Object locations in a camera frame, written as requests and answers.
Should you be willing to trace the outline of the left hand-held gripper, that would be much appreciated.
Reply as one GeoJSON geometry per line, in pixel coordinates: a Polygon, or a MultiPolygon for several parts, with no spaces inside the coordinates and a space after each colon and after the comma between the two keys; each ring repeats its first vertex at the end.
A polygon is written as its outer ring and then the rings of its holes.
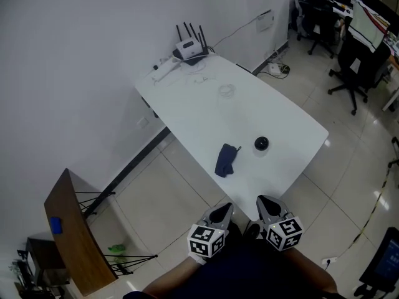
{"type": "Polygon", "coordinates": [[[231,202],[207,210],[188,233],[188,250],[202,258],[211,258],[219,253],[229,234],[228,225],[234,212],[231,202]]]}

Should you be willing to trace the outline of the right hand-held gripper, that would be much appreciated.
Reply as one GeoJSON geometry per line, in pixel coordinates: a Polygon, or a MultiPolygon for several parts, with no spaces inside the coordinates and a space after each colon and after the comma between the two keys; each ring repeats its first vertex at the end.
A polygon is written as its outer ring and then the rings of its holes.
{"type": "MultiPolygon", "coordinates": [[[[286,216],[290,213],[288,207],[280,200],[267,195],[260,195],[256,199],[256,206],[260,220],[263,224],[269,224],[270,216],[286,216]]],[[[295,216],[269,224],[264,239],[276,250],[284,250],[296,246],[303,235],[303,225],[295,216]]]]}

